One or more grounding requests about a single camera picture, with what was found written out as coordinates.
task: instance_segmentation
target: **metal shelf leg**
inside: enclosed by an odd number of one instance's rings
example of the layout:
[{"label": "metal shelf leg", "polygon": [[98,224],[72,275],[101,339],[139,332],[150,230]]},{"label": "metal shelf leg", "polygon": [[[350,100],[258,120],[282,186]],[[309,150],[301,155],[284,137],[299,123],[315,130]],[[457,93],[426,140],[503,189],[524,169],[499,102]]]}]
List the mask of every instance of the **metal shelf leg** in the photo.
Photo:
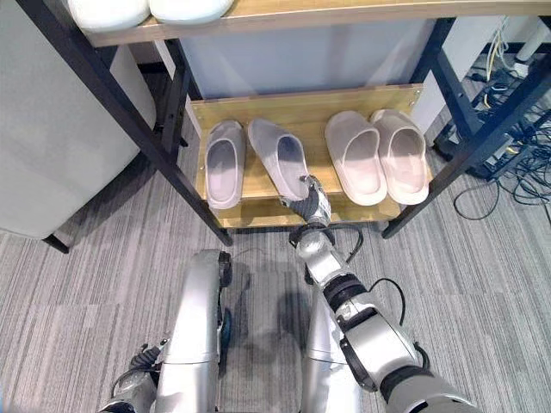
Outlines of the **metal shelf leg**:
[{"label": "metal shelf leg", "polygon": [[389,222],[382,236],[390,238],[418,213],[424,210],[459,175],[495,150],[495,142],[506,133],[551,88],[551,54],[548,54],[523,83],[511,94],[476,134],[456,153],[454,158],[430,183],[429,196],[418,205],[408,206],[398,218]]}]

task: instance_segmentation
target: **black metal frame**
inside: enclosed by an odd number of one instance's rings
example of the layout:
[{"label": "black metal frame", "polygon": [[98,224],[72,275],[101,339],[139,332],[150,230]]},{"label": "black metal frame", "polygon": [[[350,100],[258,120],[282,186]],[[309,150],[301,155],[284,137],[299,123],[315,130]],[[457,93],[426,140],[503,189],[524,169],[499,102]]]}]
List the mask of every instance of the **black metal frame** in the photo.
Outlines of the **black metal frame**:
[{"label": "black metal frame", "polygon": [[[180,41],[173,39],[165,42],[176,65],[176,72],[170,86],[162,137],[159,141],[109,71],[116,46],[94,49],[58,0],[16,1],[174,189],[220,241],[225,245],[231,245],[232,239],[227,230],[220,227],[207,203],[197,194],[194,186],[176,164],[179,147],[186,145],[181,137],[186,98],[190,96],[192,100],[201,99],[201,93]],[[548,17],[542,17],[542,20],[549,25]],[[398,218],[391,220],[388,228],[382,233],[384,238],[396,234],[466,169],[481,159],[488,158],[495,151],[496,143],[503,133],[551,87],[551,71],[548,69],[551,67],[551,55],[548,55],[496,114],[485,124],[480,123],[443,51],[443,43],[454,22],[455,18],[437,19],[410,83],[422,83],[429,72],[433,72],[452,118],[466,142],[430,183],[427,199],[421,204],[408,206]],[[44,241],[56,248],[60,247],[61,243],[54,236]]]},{"label": "black metal frame", "polygon": [[[461,82],[449,64],[445,51],[442,50],[446,36],[435,33],[445,32],[447,35],[449,29],[441,23],[443,20],[448,19],[438,19],[430,36],[429,43],[437,41],[438,44],[427,45],[425,51],[429,49],[433,52],[423,54],[415,73],[421,72],[426,75],[429,72],[427,67],[432,70],[464,143],[457,148],[451,161],[430,182],[427,199],[418,205],[407,206],[396,219],[391,220],[382,233],[384,238],[395,235],[468,168],[488,159],[502,145],[503,134],[519,122],[525,112],[551,88],[551,54],[548,54],[537,63],[534,70],[496,113],[487,122],[480,123]],[[412,80],[421,81],[420,77]]]},{"label": "black metal frame", "polygon": [[56,249],[57,251],[61,252],[62,254],[69,254],[69,247],[67,247],[59,238],[57,238],[53,234],[48,235],[42,241],[47,243],[49,246]]},{"label": "black metal frame", "polygon": [[176,73],[171,85],[162,142],[159,142],[109,71],[109,59],[112,60],[115,55],[113,48],[103,48],[100,51],[94,49],[76,27],[65,7],[57,0],[17,0],[17,2],[63,60],[172,187],[188,202],[222,243],[227,246],[232,245],[232,239],[227,230],[221,228],[219,221],[208,208],[207,202],[201,199],[193,184],[176,164],[177,148],[181,143],[179,135],[183,121],[183,106],[186,101],[183,93],[189,91],[192,99],[201,98],[179,41],[167,40],[166,42],[176,65]]}]

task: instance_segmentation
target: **white shoe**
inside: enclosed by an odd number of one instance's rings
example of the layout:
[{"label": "white shoe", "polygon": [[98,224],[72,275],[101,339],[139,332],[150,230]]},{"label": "white shoe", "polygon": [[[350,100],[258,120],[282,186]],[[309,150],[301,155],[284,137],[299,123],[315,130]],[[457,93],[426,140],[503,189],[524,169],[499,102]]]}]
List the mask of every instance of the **white shoe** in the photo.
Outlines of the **white shoe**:
[{"label": "white shoe", "polygon": [[375,205],[387,196],[379,161],[379,131],[357,112],[334,115],[325,140],[344,192],[358,205]]},{"label": "white shoe", "polygon": [[202,24],[221,18],[233,0],[149,0],[152,15],[171,24]]},{"label": "white shoe", "polygon": [[69,0],[69,11],[89,32],[133,28],[150,15],[148,0]]},{"label": "white shoe", "polygon": [[308,169],[302,143],[291,132],[266,119],[249,124],[249,141],[281,196],[304,200],[308,186],[300,180]]},{"label": "white shoe", "polygon": [[235,120],[224,120],[210,132],[205,152],[205,184],[213,209],[235,207],[243,192],[245,136]]},{"label": "white shoe", "polygon": [[371,123],[381,134],[379,156],[388,193],[400,204],[423,202],[429,194],[423,134],[409,116],[395,109],[376,111],[371,115]]}]

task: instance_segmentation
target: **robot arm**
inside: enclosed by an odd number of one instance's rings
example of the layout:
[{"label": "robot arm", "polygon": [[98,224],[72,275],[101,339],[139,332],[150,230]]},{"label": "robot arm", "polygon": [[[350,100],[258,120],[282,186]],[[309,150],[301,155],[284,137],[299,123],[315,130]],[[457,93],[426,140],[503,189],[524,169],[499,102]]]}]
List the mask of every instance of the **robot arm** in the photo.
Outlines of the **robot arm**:
[{"label": "robot arm", "polygon": [[[308,223],[294,234],[292,244],[335,314],[344,334],[340,346],[358,384],[367,391],[380,391],[388,413],[480,412],[451,385],[421,367],[412,341],[385,315],[333,248],[327,230],[320,228],[329,224],[331,209],[319,182],[312,177],[305,182],[310,202],[283,200]],[[312,206],[312,199],[319,200],[320,208]]]}]

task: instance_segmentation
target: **white wall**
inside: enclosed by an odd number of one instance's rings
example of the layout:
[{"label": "white wall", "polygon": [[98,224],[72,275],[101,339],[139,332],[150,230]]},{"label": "white wall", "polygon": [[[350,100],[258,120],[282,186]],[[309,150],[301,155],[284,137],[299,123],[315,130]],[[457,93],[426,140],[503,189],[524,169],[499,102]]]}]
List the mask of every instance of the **white wall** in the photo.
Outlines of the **white wall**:
[{"label": "white wall", "polygon": [[434,22],[201,36],[183,40],[205,97],[405,83]]},{"label": "white wall", "polygon": [[[460,79],[476,60],[504,17],[468,16],[456,20],[444,43]],[[525,41],[536,16],[513,16],[508,41]],[[182,40],[206,98],[407,83],[434,21],[364,24],[201,36]],[[413,119],[424,132],[444,99],[430,74]]]}]

